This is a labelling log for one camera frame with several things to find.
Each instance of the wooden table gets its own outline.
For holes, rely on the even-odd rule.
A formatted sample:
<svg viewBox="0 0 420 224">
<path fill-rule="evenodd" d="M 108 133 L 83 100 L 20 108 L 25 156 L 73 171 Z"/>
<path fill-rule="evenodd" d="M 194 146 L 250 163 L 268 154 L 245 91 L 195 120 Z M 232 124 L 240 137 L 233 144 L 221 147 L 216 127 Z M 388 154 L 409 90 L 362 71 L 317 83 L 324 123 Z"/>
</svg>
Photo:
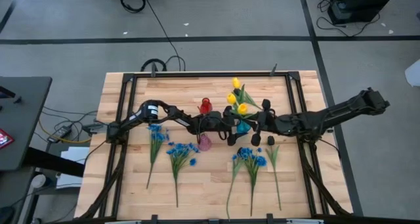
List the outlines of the wooden table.
<svg viewBox="0 0 420 224">
<path fill-rule="evenodd" d="M 326 107 L 318 76 L 315 71 L 300 71 L 304 97 L 308 110 L 317 111 Z M 112 122 L 116 118 L 116 109 L 121 89 L 123 73 L 108 73 L 98 109 L 98 120 Z M 242 77 L 245 90 L 257 104 L 263 99 L 271 101 L 277 115 L 290 114 L 285 80 L 277 77 Z M 198 114 L 203 97 L 210 98 L 213 110 L 223 111 L 227 106 L 226 96 L 233 90 L 230 77 L 220 78 L 144 78 L 137 82 L 134 109 L 138 110 L 142 101 L 148 99 L 163 100 L 177 106 L 187 114 Z M 130 87 L 127 87 L 126 101 Z M 171 140 L 178 143 L 196 143 L 196 136 L 191 135 L 176 122 L 163 124 L 170 131 Z M 179 207 L 175 206 L 175 186 L 171 173 L 169 156 L 165 153 L 169 146 L 163 145 L 154 166 L 151 185 L 146 189 L 150 169 L 149 132 L 146 125 L 140 125 L 130 131 L 129 147 L 125 160 L 123 185 L 117 219 L 147 219 L 157 214 L 159 219 L 226 219 L 226 198 L 232 178 L 231 157 L 241 146 L 254 148 L 251 135 L 238 139 L 236 145 L 228 146 L 219 139 L 217 133 L 207 133 L 213 142 L 211 150 L 196 155 L 197 165 L 183 169 L 179 176 Z M 267 147 L 269 133 L 261 134 L 261 147 Z M 276 184 L 270 163 L 261 168 L 257 177 L 252 218 L 265 218 L 273 213 L 274 218 L 310 217 L 306 198 L 303 172 L 297 141 L 294 137 L 274 136 L 280 145 L 277 172 L 280 186 L 282 210 L 278 208 Z M 333 135 L 325 134 L 324 140 L 334 144 Z M 105 134 L 94 135 L 91 150 L 105 140 Z M 318 142 L 318 159 L 324 185 L 344 209 L 351 212 L 352 207 L 347 186 L 341 169 L 337 151 Z M 110 145 L 105 144 L 95 151 L 87 161 L 83 185 L 80 190 L 75 217 L 81 215 L 93 203 L 104 184 L 106 164 Z M 318 191 L 312 184 L 316 209 L 321 213 Z M 230 217 L 233 219 L 251 218 L 249 176 L 242 167 L 236 177 L 230 198 Z M 106 213 L 110 215 L 114 190 L 108 196 Z"/>
</svg>

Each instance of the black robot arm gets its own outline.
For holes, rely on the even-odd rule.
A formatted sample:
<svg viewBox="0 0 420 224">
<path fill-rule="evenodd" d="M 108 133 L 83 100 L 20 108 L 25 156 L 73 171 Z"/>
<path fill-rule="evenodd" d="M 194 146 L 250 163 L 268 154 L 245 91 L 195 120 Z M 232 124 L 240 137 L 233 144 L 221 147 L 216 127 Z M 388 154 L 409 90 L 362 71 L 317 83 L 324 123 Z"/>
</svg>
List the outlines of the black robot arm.
<svg viewBox="0 0 420 224">
<path fill-rule="evenodd" d="M 275 115 L 273 109 L 271 109 L 270 101 L 264 99 L 262 102 L 263 111 L 257 112 L 247 119 L 242 119 L 240 115 L 232 113 L 230 106 L 225 108 L 223 115 L 220 112 L 213 111 L 191 117 L 176 106 L 168 105 L 163 101 L 148 100 L 143 102 L 138 111 L 129 118 L 120 123 L 110 123 L 107 130 L 107 141 L 109 143 L 120 143 L 127 139 L 128 130 L 142 123 L 163 123 L 167 120 L 173 120 L 183 125 L 193 135 L 209 131 L 224 133 L 228 145 L 234 145 L 236 139 L 242 136 L 232 133 L 232 128 L 236 126 L 235 119 L 242 120 L 253 128 L 255 134 L 251 143 L 255 146 L 258 146 L 261 141 L 261 131 L 289 137 L 300 135 L 308 140 L 316 141 L 330 127 L 361 114 L 382 114 L 388 106 L 389 102 L 384 101 L 381 94 L 371 88 L 361 91 L 345 102 L 318 112 L 302 112 L 281 116 Z M 158 119 L 159 107 L 167 114 L 162 119 Z"/>
</svg>

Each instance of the black metal frame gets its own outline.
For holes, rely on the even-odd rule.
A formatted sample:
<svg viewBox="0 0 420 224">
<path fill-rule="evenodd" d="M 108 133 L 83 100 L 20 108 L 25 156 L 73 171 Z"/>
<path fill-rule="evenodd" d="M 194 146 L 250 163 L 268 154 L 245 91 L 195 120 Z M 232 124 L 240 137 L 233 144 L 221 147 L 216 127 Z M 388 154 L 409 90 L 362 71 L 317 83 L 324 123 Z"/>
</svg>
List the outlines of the black metal frame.
<svg viewBox="0 0 420 224">
<path fill-rule="evenodd" d="M 304 98 L 304 95 L 303 95 L 303 89 L 302 89 L 302 84 L 301 84 L 301 79 L 300 79 L 299 72 L 274 72 L 273 74 L 272 74 L 272 72 L 176 72 L 176 73 L 156 72 L 156 74 L 154 75 L 154 77 L 156 77 L 156 78 L 258 77 L 258 76 L 284 77 L 285 82 L 286 82 L 286 87 L 287 87 L 287 93 L 289 95 L 289 101 L 290 101 L 290 107 L 291 107 L 291 112 L 292 113 L 297 112 L 295 97 L 293 95 L 293 90 L 292 90 L 292 86 L 291 86 L 291 82 L 292 82 L 292 80 L 294 80 L 295 83 L 296 83 L 297 94 L 298 94 L 298 97 L 299 97 L 301 110 L 306 111 L 305 98 Z M 126 94 L 127 85 L 128 85 L 129 82 L 131 82 L 131 92 L 130 92 L 130 97 L 129 97 L 129 102 L 128 102 L 127 117 L 132 115 L 133 105 L 134 105 L 134 101 L 135 101 L 135 89 L 136 89 L 137 81 L 141 78 L 153 78 L 153 76 L 151 74 L 124 74 L 123 75 L 121 91 L 120 91 L 120 95 L 119 95 L 119 103 L 118 103 L 118 108 L 117 108 L 117 114 L 116 114 L 116 117 L 115 117 L 115 120 L 117 122 L 121 121 L 122 112 L 123 112 L 123 105 L 124 105 L 124 100 L 125 100 L 125 94 Z M 297 137 L 297 143 L 298 143 L 298 147 L 299 147 L 299 156 L 301 158 L 301 165 L 302 165 L 302 169 L 303 169 L 304 183 L 305 183 L 305 189 L 306 189 L 306 196 L 308 198 L 309 210 L 310 210 L 311 216 L 313 217 L 317 213 L 316 213 L 316 207 L 315 207 L 312 185 L 310 183 L 310 177 L 307 173 L 305 173 L 305 166 L 303 164 L 303 158 L 306 159 L 304 141 L 303 141 L 302 138 Z M 116 146 L 117 146 L 117 144 L 112 144 L 111 145 L 110 155 L 109 155 L 109 158 L 108 158 L 108 164 L 107 164 L 107 168 L 106 168 L 105 184 L 109 182 L 111 174 L 112 174 L 113 164 L 114 164 L 114 160 L 115 160 Z M 124 144 L 121 147 L 121 154 L 120 154 L 120 159 L 123 159 L 121 161 L 122 165 L 124 165 L 126 153 L 127 153 L 127 144 Z M 319 167 L 319 163 L 318 163 L 318 156 L 316 155 L 316 150 L 314 149 L 314 146 L 310 146 L 310 155 L 311 155 L 311 158 L 312 158 L 312 166 L 314 168 L 315 174 L 320 180 L 322 180 L 321 173 L 320 173 L 320 167 Z M 115 193 L 114 193 L 114 200 L 113 200 L 113 204 L 112 204 L 111 217 L 117 217 L 118 207 L 119 207 L 119 197 L 120 197 L 120 194 L 121 194 L 122 177 L 123 177 L 123 172 L 121 172 L 119 177 L 117 178 L 117 183 L 116 183 L 116 186 L 115 186 Z M 323 214 L 328 214 L 329 213 L 328 205 L 327 205 L 327 202 L 326 202 L 325 198 L 321 195 L 321 193 L 320 193 L 320 198 L 321 198 L 321 205 L 322 205 L 322 213 Z M 99 211 L 99 217 L 104 217 L 105 216 L 105 213 L 106 213 L 106 201 L 105 200 L 101 204 L 100 211 Z M 258 219 L 236 219 L 236 220 L 231 219 L 230 221 L 233 221 L 233 222 L 235 222 L 235 221 L 249 222 L 250 220 L 252 220 L 253 223 L 256 223 L 258 221 Z M 285 221 L 285 219 L 275 219 L 275 220 L 276 221 Z"/>
</svg>

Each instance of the yellow tulip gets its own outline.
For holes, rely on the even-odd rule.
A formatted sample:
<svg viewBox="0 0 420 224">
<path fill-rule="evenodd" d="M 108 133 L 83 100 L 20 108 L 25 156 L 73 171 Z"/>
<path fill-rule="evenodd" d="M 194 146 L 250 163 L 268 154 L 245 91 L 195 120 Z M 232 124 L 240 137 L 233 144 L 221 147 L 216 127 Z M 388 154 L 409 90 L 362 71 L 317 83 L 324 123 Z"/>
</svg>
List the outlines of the yellow tulip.
<svg viewBox="0 0 420 224">
<path fill-rule="evenodd" d="M 235 104 L 235 102 L 236 102 L 236 97 L 235 97 L 235 95 L 234 95 L 233 93 L 229 94 L 229 95 L 228 95 L 228 103 L 229 103 L 229 104 Z"/>
<path fill-rule="evenodd" d="M 242 104 L 239 105 L 239 107 L 238 107 L 238 113 L 239 114 L 245 115 L 247 113 L 247 111 L 248 111 L 248 106 L 245 103 L 242 103 Z"/>
<path fill-rule="evenodd" d="M 237 77 L 232 78 L 232 84 L 235 89 L 239 89 L 241 87 L 241 81 Z"/>
</svg>

